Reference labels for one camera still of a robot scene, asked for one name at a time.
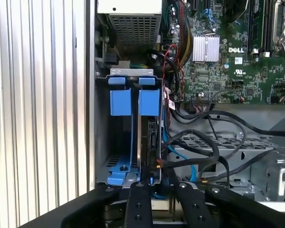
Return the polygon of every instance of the silver heatsink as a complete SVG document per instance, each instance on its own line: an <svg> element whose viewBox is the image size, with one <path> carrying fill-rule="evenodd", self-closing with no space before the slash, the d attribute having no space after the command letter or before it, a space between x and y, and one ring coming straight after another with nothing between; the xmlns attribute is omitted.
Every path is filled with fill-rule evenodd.
<svg viewBox="0 0 285 228"><path fill-rule="evenodd" d="M193 36L193 62L218 62L219 36Z"/></svg>

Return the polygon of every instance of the metal frame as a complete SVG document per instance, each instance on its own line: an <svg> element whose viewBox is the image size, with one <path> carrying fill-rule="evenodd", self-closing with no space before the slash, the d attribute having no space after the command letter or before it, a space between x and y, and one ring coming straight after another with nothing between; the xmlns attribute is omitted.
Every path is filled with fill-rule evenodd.
<svg viewBox="0 0 285 228"><path fill-rule="evenodd" d="M0 0L0 227L87 192L85 3Z"/></svg>

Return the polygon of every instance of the power supply vent grille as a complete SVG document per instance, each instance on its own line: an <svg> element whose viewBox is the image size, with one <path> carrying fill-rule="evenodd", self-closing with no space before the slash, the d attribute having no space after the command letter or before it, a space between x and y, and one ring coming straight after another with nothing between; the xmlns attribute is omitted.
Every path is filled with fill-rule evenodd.
<svg viewBox="0 0 285 228"><path fill-rule="evenodd" d="M158 35L160 15L110 15L126 49L153 48Z"/></svg>

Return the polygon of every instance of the white label sticker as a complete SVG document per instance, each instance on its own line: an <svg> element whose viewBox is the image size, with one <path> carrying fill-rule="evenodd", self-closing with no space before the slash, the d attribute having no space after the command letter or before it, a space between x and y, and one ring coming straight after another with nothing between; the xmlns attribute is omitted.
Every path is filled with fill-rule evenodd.
<svg viewBox="0 0 285 228"><path fill-rule="evenodd" d="M258 8L259 8L259 1L256 0L256 2L255 2L255 13L258 12Z"/></svg>
<svg viewBox="0 0 285 228"><path fill-rule="evenodd" d="M175 103L172 100L169 100L168 105L169 105L169 108L175 110Z"/></svg>
<svg viewBox="0 0 285 228"><path fill-rule="evenodd" d="M234 64L235 65L242 65L243 64L243 58L242 57L235 57L234 58Z"/></svg>

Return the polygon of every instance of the green circuit board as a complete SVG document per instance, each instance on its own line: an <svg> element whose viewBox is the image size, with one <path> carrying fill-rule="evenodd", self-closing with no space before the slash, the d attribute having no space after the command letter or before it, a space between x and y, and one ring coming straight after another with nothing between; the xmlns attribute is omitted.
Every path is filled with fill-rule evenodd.
<svg viewBox="0 0 285 228"><path fill-rule="evenodd" d="M188 61L184 66L183 93L175 101L190 102L198 94L211 97L215 92L232 88L245 98L245 104L276 104L285 95L285 56L273 53L271 57L247 54L248 12L232 24L223 23L223 7L212 3L213 18L216 21L217 35L220 36L219 61L196 63ZM202 11L189 17L193 35L203 35L209 29ZM238 50L230 53L229 48ZM217 103L235 103L238 96L222 94Z"/></svg>

